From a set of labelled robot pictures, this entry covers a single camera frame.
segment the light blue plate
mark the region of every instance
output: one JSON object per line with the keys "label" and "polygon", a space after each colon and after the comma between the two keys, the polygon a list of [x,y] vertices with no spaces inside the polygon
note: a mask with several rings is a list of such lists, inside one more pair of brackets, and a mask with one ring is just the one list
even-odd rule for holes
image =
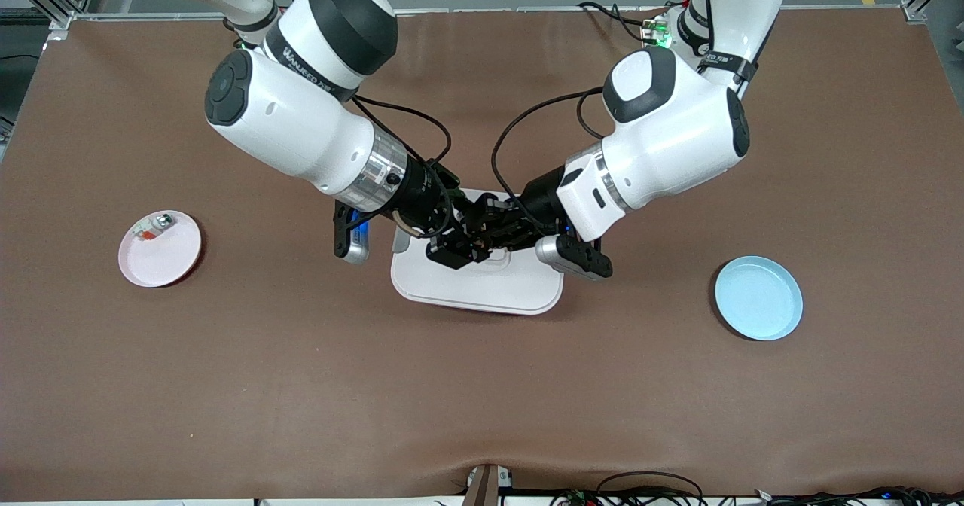
{"label": "light blue plate", "polygon": [[756,340],[786,337],[803,316],[803,294],[779,263],[738,257],[716,277],[716,306],[734,330]]}

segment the black joint cap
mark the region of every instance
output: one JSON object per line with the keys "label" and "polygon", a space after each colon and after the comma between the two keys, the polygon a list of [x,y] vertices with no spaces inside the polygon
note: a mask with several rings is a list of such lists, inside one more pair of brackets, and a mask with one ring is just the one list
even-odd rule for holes
{"label": "black joint cap", "polygon": [[651,67],[653,67],[653,71],[651,71],[653,81],[651,81],[650,88],[647,91],[634,98],[620,97],[612,80],[613,71],[616,70],[619,63],[613,66],[612,70],[609,70],[606,83],[602,86],[602,102],[606,104],[606,111],[609,111],[613,119],[621,124],[642,118],[662,107],[662,105],[666,105],[666,102],[673,96],[673,90],[676,89],[675,54],[663,47],[647,47],[643,50],[637,50],[623,59],[630,56],[639,56],[640,53],[648,54]]}
{"label": "black joint cap", "polygon": [[398,22],[373,0],[309,0],[328,45],[362,75],[371,75],[395,55]]}
{"label": "black joint cap", "polygon": [[235,50],[228,54],[214,71],[204,96],[204,114],[215,126],[230,126],[248,108],[248,87],[251,85],[251,53]]}

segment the black cable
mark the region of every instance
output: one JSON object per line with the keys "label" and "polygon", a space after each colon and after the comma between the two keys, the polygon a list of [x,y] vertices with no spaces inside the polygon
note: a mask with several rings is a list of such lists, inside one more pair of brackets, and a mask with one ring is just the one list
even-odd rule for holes
{"label": "black cable", "polygon": [[443,135],[445,135],[445,147],[441,149],[441,153],[438,154],[438,156],[436,157],[435,159],[436,162],[441,162],[441,159],[443,159],[445,155],[448,154],[448,151],[452,149],[452,133],[448,132],[448,128],[446,128],[442,122],[437,121],[437,119],[434,119],[430,115],[424,114],[424,112],[419,111],[419,109],[405,107],[405,105],[392,104],[392,102],[373,100],[373,99],[359,96],[358,94],[355,94],[355,98],[358,98],[358,101],[367,102],[369,105],[375,105],[375,107],[393,108],[396,111],[402,111],[402,112],[407,112],[408,114],[414,114],[416,116],[419,116],[419,118],[422,118],[423,120],[427,120],[432,124],[434,124],[435,127],[441,130]]}
{"label": "black cable", "polygon": [[405,147],[405,150],[409,151],[409,154],[412,155],[414,159],[418,160],[419,163],[423,165],[425,164],[425,159],[421,157],[419,153],[416,152],[416,149],[413,149],[411,146],[409,146],[409,143],[406,143],[405,140],[400,138],[400,136],[397,136],[395,132],[393,132],[388,128],[388,126],[383,124],[382,121],[378,119],[378,116],[375,116],[374,114],[372,114],[371,111],[369,111],[368,108],[365,107],[365,105],[362,105],[362,102],[358,100],[358,97],[352,97],[352,102],[354,102],[355,107],[357,107],[359,111],[364,112],[365,116],[368,116],[368,119],[374,122],[376,126],[381,128],[383,132],[388,133],[390,136],[395,138],[397,142],[402,143],[402,146]]}
{"label": "black cable", "polygon": [[448,224],[451,224],[452,218],[454,217],[455,214],[454,214],[454,211],[452,210],[453,209],[452,198],[449,197],[448,189],[445,187],[445,184],[441,182],[441,177],[438,176],[437,171],[434,169],[433,166],[431,166],[431,164],[425,162],[423,157],[421,157],[419,153],[416,152],[416,150],[414,150],[411,146],[409,146],[409,143],[406,143],[405,140],[400,138],[400,136],[396,135],[396,133],[393,132],[390,128],[388,128],[388,126],[383,124],[383,122],[379,120],[377,116],[372,114],[372,112],[369,111],[364,104],[362,104],[362,101],[359,100],[357,96],[352,97],[352,102],[354,102],[355,107],[357,107],[359,111],[364,112],[365,116],[368,116],[368,119],[371,120],[376,126],[381,128],[383,132],[388,133],[390,136],[395,138],[397,142],[402,143],[402,146],[405,147],[405,150],[407,150],[407,152],[409,152],[409,154],[412,155],[412,157],[416,159],[417,162],[421,163],[423,167],[425,167],[425,170],[427,170],[431,174],[431,177],[435,180],[435,183],[438,184],[438,187],[441,190],[441,196],[445,201],[445,220],[441,222],[441,226],[435,231],[428,231],[419,236],[412,235],[412,234],[410,235],[412,235],[416,239],[431,239],[433,237],[438,237],[438,235],[443,234],[445,230],[448,229]]}
{"label": "black cable", "polygon": [[589,133],[590,136],[593,136],[596,139],[602,139],[604,135],[590,128],[589,124],[586,123],[586,120],[582,117],[582,104],[589,96],[602,93],[603,87],[589,88],[589,90],[582,92],[582,97],[579,98],[579,102],[576,102],[575,104],[575,119],[579,121],[579,125],[582,126],[582,129],[585,130],[586,133]]}
{"label": "black cable", "polygon": [[40,57],[40,56],[37,56],[37,54],[14,54],[13,56],[3,56],[3,57],[0,57],[0,60],[12,60],[12,59],[34,59],[34,60],[40,60],[41,57]]}
{"label": "black cable", "polygon": [[950,506],[964,500],[964,492],[954,493],[954,495],[944,495],[944,493],[930,493],[924,489],[903,488],[903,486],[879,486],[867,492],[857,492],[854,495],[830,495],[821,492],[815,495],[802,496],[774,496],[769,501],[768,506],[853,506],[859,504],[865,506],[862,499],[888,499],[899,500],[901,506]]}
{"label": "black cable", "polygon": [[579,4],[578,6],[580,8],[599,9],[599,11],[602,11],[602,14],[605,14],[610,19],[618,20],[619,23],[623,25],[623,29],[626,30],[626,33],[629,33],[630,37],[633,37],[633,39],[636,39],[640,43],[645,43],[646,45],[655,45],[657,43],[653,39],[644,39],[643,36],[633,33],[633,30],[630,29],[630,24],[633,26],[644,26],[645,23],[643,21],[638,21],[637,19],[627,19],[624,17],[622,11],[619,10],[619,5],[613,4],[611,10],[604,8],[602,5],[599,5],[596,2],[582,2],[582,4]]}
{"label": "black cable", "polygon": [[[593,9],[599,9],[599,11],[602,11],[602,14],[605,14],[605,15],[606,15],[607,17],[609,17],[610,19],[619,20],[619,17],[616,16],[615,13],[613,13],[612,11],[610,11],[610,10],[607,9],[607,8],[604,8],[602,5],[597,4],[596,2],[582,2],[582,4],[579,4],[579,5],[576,5],[576,6],[578,6],[578,8],[593,8]],[[624,21],[626,21],[626,22],[628,22],[628,23],[631,23],[631,25],[643,26],[643,21],[637,21],[636,19],[624,19]]]}
{"label": "black cable", "polygon": [[[596,494],[598,495],[599,490],[602,489],[603,486],[605,486],[607,483],[612,482],[613,480],[617,480],[620,478],[629,478],[633,476],[660,476],[663,478],[672,478],[675,480],[686,482],[689,485],[692,485],[693,489],[696,489],[696,493],[697,493],[696,499],[698,499],[701,504],[706,505],[706,500],[703,500],[703,488],[701,488],[699,484],[697,484],[696,482],[694,482],[693,480],[690,480],[685,476],[679,476],[678,474],[673,474],[672,472],[631,471],[631,472],[621,472],[619,474],[613,474],[612,476],[603,478],[602,482],[599,482],[599,485],[596,486]],[[641,488],[633,488],[631,491],[636,491],[637,489],[641,489]]]}
{"label": "black cable", "polygon": [[616,18],[619,19],[619,23],[623,25],[623,29],[626,30],[626,33],[629,33],[630,37],[633,37],[633,39],[636,39],[640,43],[645,43],[647,45],[655,45],[657,43],[654,40],[644,39],[643,36],[633,33],[633,30],[630,29],[629,23],[627,23],[629,21],[623,17],[623,13],[619,11],[619,8],[617,8],[616,4],[612,5],[612,10],[616,13]]}
{"label": "black cable", "polygon": [[526,116],[533,114],[533,112],[535,111],[539,111],[540,108],[557,104],[557,102],[563,102],[571,99],[581,98],[582,94],[585,94],[585,92],[575,92],[572,94],[565,94],[562,96],[545,100],[543,102],[540,102],[540,104],[527,108],[525,112],[523,112],[519,116],[516,116],[516,119],[513,120],[512,122],[509,122],[509,125],[502,130],[502,135],[500,135],[499,139],[496,140],[496,146],[493,146],[492,148],[492,173],[495,174],[496,180],[499,181],[499,184],[500,186],[502,186],[502,189],[507,194],[509,194],[510,200],[512,200],[512,202],[516,204],[516,207],[519,207],[520,211],[523,211],[523,214],[526,215],[526,218],[528,218],[528,221],[532,222],[532,225],[535,228],[535,230],[538,231],[539,234],[542,235],[543,237],[547,236],[547,233],[543,231],[543,228],[541,228],[540,222],[536,220],[536,218],[534,217],[534,215],[532,215],[532,213],[530,213],[526,205],[524,205],[523,202],[519,200],[519,197],[517,197],[516,193],[512,191],[512,189],[509,187],[509,183],[505,182],[505,179],[502,177],[502,173],[499,173],[499,163],[497,163],[496,158],[499,155],[499,149],[502,148],[502,143],[504,142],[506,136],[508,136],[509,132],[512,131],[512,129],[515,128],[516,125],[519,124],[519,122],[523,121],[523,119],[526,118]]}

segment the pink plate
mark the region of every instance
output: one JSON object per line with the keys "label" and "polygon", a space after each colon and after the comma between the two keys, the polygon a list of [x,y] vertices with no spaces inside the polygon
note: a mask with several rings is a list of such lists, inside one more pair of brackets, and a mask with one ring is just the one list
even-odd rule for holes
{"label": "pink plate", "polygon": [[117,251],[117,265],[125,279],[145,288],[172,284],[187,275],[200,256],[200,228],[193,218],[178,211],[157,211],[147,215],[169,214],[175,223],[152,241],[142,241],[124,233]]}

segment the table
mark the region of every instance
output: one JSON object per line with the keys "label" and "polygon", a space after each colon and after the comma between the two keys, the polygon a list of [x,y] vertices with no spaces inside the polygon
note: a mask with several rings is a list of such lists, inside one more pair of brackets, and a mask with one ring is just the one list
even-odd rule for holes
{"label": "table", "polygon": [[[506,123],[636,47],[578,12],[424,14],[400,37],[362,92],[447,123],[449,169],[490,189]],[[330,198],[204,121],[230,43],[218,22],[76,22],[42,57],[0,169],[0,498],[444,495],[479,462],[518,486],[964,486],[964,119],[899,9],[782,13],[747,158],[619,222],[613,279],[567,279],[530,318],[402,299],[388,221],[364,267],[335,259]],[[510,183],[591,143],[574,107],[513,132]],[[612,128],[598,97],[586,111]],[[202,262],[128,284],[121,235],[165,208],[203,226]],[[785,340],[714,316],[713,273],[740,255],[798,279]]]}

